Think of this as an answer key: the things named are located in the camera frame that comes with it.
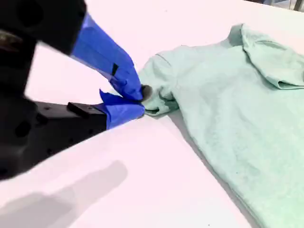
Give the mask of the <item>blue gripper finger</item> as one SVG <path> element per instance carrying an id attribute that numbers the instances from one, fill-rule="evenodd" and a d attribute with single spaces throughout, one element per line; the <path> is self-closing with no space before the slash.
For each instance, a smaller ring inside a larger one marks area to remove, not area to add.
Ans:
<path id="1" fill-rule="evenodd" d="M 35 161 L 41 162 L 62 150 L 113 129 L 144 114 L 140 102 L 100 92 L 102 103 L 67 105 L 37 102 Z"/>
<path id="2" fill-rule="evenodd" d="M 151 95 L 129 54 L 97 25 L 85 1 L 19 0 L 16 13 L 28 35 L 98 71 L 123 97 L 141 102 Z"/>

